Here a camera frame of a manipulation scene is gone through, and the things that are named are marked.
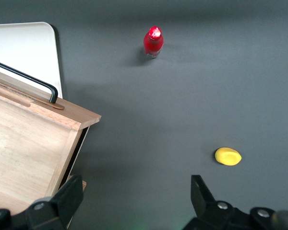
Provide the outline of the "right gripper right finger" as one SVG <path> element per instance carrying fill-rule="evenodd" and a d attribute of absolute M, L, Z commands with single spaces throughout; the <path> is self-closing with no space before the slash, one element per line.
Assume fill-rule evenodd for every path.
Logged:
<path fill-rule="evenodd" d="M 191 202 L 196 213 L 185 230 L 288 230 L 288 210 L 254 207 L 249 214 L 215 200 L 200 175 L 191 177 Z"/>

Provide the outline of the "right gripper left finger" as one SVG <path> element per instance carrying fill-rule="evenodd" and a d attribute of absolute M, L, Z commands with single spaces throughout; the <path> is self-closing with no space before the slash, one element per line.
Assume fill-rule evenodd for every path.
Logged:
<path fill-rule="evenodd" d="M 73 175 L 49 201 L 35 201 L 16 215 L 0 208 L 0 230 L 66 230 L 83 197 L 82 176 Z"/>

